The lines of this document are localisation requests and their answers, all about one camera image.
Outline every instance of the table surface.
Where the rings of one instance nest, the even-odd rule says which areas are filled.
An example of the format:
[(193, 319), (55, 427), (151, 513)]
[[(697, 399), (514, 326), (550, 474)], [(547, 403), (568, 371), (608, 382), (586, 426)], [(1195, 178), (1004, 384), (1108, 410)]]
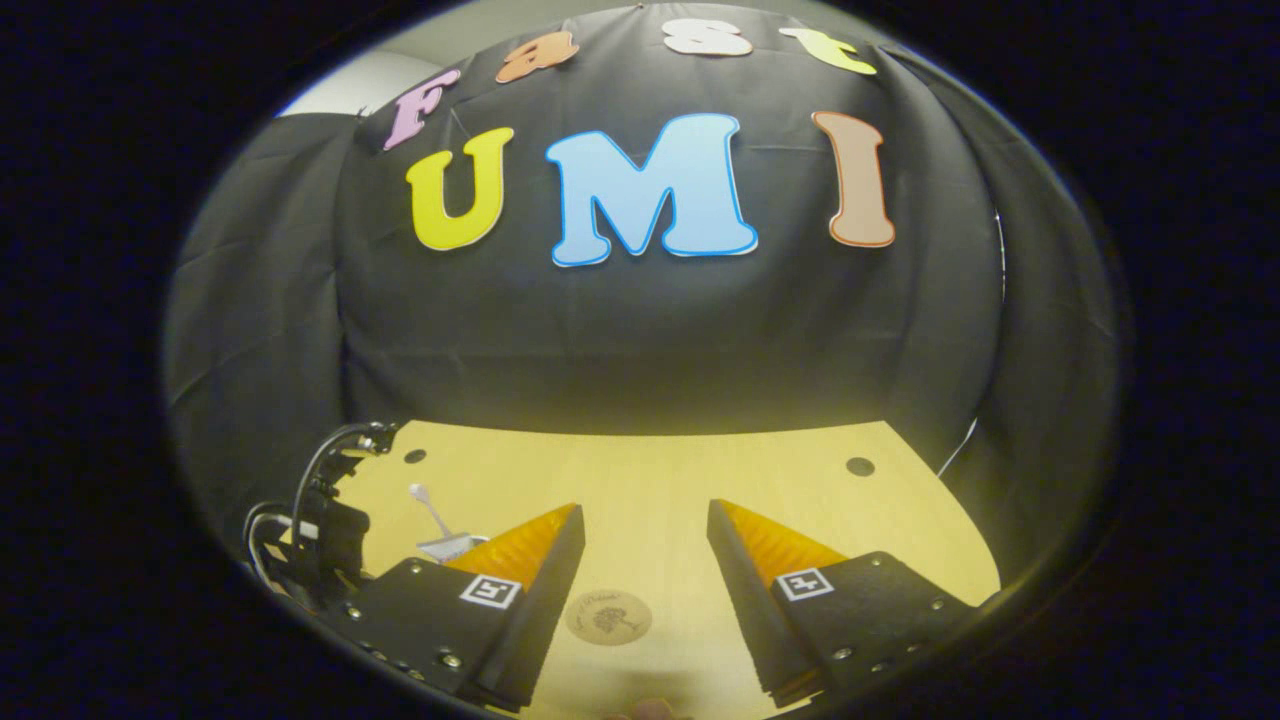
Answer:
[[(407, 462), (406, 455), (426, 451)], [(846, 466), (861, 457), (874, 471)], [(449, 530), (495, 537), (567, 502), (586, 547), (568, 596), (618, 589), (653, 614), (646, 634), (599, 646), (557, 624), (520, 717), (600, 719), (648, 697), (678, 717), (768, 717), (719, 566), (707, 509), (724, 498), (837, 552), (888, 552), (969, 605), (1000, 589), (973, 521), (887, 423), (721, 436), (571, 436), (408, 423), (392, 452), (338, 488), (367, 512), (365, 569), (380, 575), (442, 537), (408, 487), (428, 488)]]

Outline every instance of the yellow letter u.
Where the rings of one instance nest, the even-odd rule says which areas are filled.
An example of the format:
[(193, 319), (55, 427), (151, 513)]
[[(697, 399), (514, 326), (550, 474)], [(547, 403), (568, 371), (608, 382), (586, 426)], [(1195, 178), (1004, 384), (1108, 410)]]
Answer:
[(513, 136), (511, 128), (483, 132), (462, 146), (475, 163), (476, 193), (471, 209), (451, 218), (444, 211), (444, 168), (453, 152), (428, 155), (408, 169), (413, 205), (413, 232), (431, 250), (454, 250), (476, 242), (493, 229), (502, 214), (502, 146)]

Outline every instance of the letter m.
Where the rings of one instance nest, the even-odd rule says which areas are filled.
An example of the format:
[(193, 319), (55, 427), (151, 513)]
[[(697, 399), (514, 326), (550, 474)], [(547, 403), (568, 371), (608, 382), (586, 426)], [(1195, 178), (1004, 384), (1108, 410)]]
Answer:
[(609, 256), (595, 227), (595, 206), (627, 252), (640, 255), (667, 196), (675, 208), (662, 246), (672, 255), (742, 255), (755, 250), (755, 228), (742, 222), (728, 141), (737, 119), (710, 113), (673, 118), (658, 133), (643, 168), (599, 131), (573, 135), (547, 149), (559, 165), (563, 234), (552, 250), (562, 266)]

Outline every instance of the black cloth backdrop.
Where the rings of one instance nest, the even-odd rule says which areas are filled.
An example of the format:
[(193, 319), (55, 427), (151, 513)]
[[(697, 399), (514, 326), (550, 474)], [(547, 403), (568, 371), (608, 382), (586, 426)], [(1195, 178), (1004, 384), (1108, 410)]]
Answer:
[[(755, 50), (673, 53), (660, 26), (676, 17), (728, 20)], [(883, 419), (940, 470), (977, 418), (943, 479), (1002, 578), (1060, 541), (1071, 503), (1097, 491), (1119, 379), (1123, 332), (1091, 227), (1034, 150), (927, 63), (832, 33), (879, 70), (859, 76), (782, 27), (806, 26), (650, 5), (532, 28), (454, 65), (424, 129), (388, 152), (394, 105), (273, 120), (196, 223), (166, 328), (179, 450), (224, 538), (237, 542), (253, 502), (289, 497), (344, 420), (663, 434)], [(558, 29), (575, 58), (494, 82), (507, 53)], [(890, 247), (829, 237), (838, 186), (815, 110), (884, 136)], [(599, 129), (641, 163), (667, 120), (698, 111), (741, 124), (733, 173), (759, 247), (676, 258), (652, 242), (631, 256), (614, 241), (603, 264), (556, 266), (547, 147)], [(460, 214), (472, 199), (461, 147), (495, 127), (515, 128), (497, 225), (465, 249), (421, 246), (404, 172), (452, 150), (445, 201)]]

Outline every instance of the round sticker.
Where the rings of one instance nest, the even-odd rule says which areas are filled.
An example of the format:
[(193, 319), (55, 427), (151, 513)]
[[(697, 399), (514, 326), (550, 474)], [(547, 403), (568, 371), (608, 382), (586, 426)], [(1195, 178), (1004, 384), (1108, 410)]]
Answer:
[(640, 639), (653, 614), (636, 596), (622, 591), (593, 591), (579, 596), (564, 611), (564, 624), (593, 644), (626, 644)]

